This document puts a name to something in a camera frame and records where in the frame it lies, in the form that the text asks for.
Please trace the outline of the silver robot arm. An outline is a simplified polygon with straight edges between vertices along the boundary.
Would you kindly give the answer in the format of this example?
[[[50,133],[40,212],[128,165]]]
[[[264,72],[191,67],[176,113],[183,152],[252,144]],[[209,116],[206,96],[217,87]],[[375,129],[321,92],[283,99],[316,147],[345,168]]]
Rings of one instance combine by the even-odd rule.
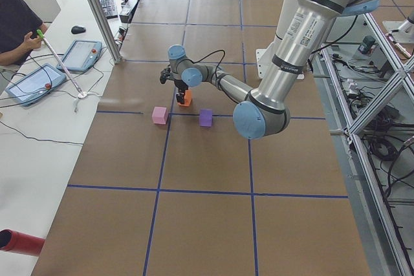
[[[275,40],[265,75],[252,88],[220,69],[198,65],[187,58],[181,45],[168,50],[169,65],[160,73],[160,82],[172,80],[178,88],[177,101],[202,82],[214,85],[236,102],[233,122],[238,133],[248,139],[277,134],[289,124],[285,98],[307,67],[307,61],[323,41],[327,27],[340,16],[357,16],[374,11],[380,0],[284,0],[296,12],[290,18],[283,39]]]

